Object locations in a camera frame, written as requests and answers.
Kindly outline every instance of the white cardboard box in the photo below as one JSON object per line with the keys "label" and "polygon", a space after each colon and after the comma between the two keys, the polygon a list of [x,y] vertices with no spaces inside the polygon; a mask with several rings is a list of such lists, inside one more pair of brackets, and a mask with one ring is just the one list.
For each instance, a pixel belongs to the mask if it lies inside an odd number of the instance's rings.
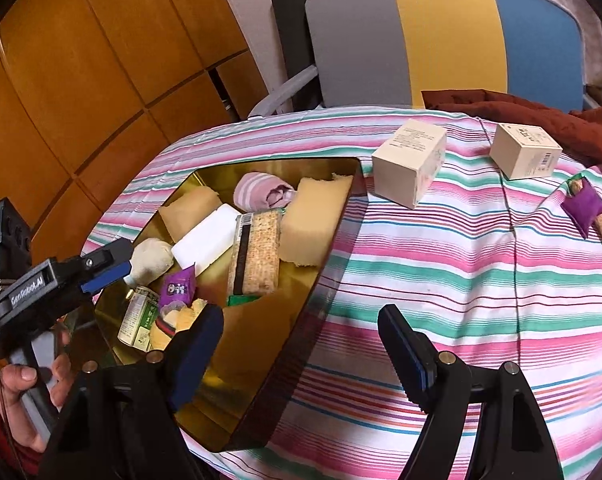
{"label": "white cardboard box", "polygon": [[540,126],[497,124],[490,156],[510,180],[550,176],[561,146]]}
{"label": "white cardboard box", "polygon": [[372,154],[375,193],[414,209],[441,169],[446,140],[441,126],[407,121]]}

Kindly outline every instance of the table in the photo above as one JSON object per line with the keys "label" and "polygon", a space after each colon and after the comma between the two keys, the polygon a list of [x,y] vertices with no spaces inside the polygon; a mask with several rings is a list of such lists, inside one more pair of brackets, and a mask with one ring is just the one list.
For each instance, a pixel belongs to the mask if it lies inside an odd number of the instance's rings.
{"label": "table", "polygon": [[[443,169],[417,209],[369,196],[344,286],[270,443],[190,450],[231,478],[396,479],[425,420],[377,335],[396,303],[415,330],[468,364],[521,365],[566,479],[602,456],[602,244],[583,240],[560,203],[585,168],[562,155],[552,177],[508,182],[489,158],[495,124],[463,114],[379,107],[313,110],[220,126],[172,144],[130,184],[84,246],[133,239],[197,168],[269,156],[371,153],[406,119],[447,129]],[[585,170],[602,196],[602,176]],[[476,433],[471,406],[450,478],[462,479]]]}

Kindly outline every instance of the human hand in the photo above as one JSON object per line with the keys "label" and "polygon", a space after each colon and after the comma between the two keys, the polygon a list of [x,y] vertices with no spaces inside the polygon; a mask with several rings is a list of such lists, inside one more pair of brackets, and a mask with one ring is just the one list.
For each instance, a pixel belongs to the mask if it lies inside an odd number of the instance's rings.
{"label": "human hand", "polygon": [[[63,332],[62,337],[63,344],[69,343],[67,332]],[[50,391],[50,399],[53,405],[61,408],[74,382],[74,374],[70,367],[70,358],[68,355],[59,355],[52,363],[51,370],[52,375],[58,380],[58,383]],[[36,383],[36,370],[27,366],[7,365],[1,369],[0,381],[3,384],[2,397],[5,400],[5,413],[14,441],[34,451],[43,453],[46,449],[46,444],[34,428],[30,417],[23,407],[23,403],[20,402],[22,393],[29,390]],[[1,393],[0,413],[1,417],[4,417]]]}

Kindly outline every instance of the screw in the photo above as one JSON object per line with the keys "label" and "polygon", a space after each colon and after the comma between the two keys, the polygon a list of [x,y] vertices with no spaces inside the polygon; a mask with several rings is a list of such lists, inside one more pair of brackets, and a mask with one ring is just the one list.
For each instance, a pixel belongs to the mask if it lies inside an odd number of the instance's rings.
{"label": "screw", "polygon": [[97,371],[97,369],[98,363],[96,361],[87,361],[83,363],[83,367],[81,368],[81,370],[83,370],[87,374],[91,374],[92,372]]}
{"label": "screw", "polygon": [[152,350],[145,356],[145,360],[152,364],[160,363],[163,361],[163,352],[160,350]]}
{"label": "screw", "polygon": [[439,361],[441,361],[444,365],[451,365],[456,360],[457,356],[452,352],[439,352]]}
{"label": "screw", "polygon": [[505,371],[507,371],[510,375],[516,375],[519,373],[519,365],[517,363],[513,363],[512,361],[506,361],[504,363]]}

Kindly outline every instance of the orange wooden wall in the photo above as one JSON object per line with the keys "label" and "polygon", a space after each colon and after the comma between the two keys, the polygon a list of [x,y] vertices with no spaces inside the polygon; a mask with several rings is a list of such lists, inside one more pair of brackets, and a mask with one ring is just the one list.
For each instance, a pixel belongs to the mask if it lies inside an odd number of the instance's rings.
{"label": "orange wooden wall", "polygon": [[162,149],[266,93],[226,0],[18,0],[0,25],[0,198],[34,262],[77,253]]}

